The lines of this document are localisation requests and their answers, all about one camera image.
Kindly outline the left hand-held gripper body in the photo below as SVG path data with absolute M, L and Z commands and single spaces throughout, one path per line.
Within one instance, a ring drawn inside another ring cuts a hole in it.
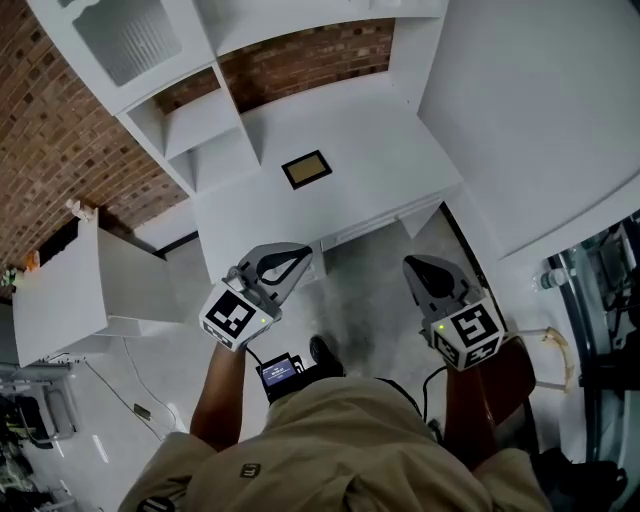
M 214 284 L 199 313 L 201 328 L 229 350 L 245 348 L 280 320 L 282 304 L 312 259 L 305 244 L 254 247 Z

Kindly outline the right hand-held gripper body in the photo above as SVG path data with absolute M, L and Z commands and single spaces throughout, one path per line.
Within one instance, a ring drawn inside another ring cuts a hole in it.
M 423 314 L 420 334 L 450 366 L 464 371 L 498 352 L 504 328 L 493 301 L 472 286 L 458 265 L 409 255 L 402 269 Z

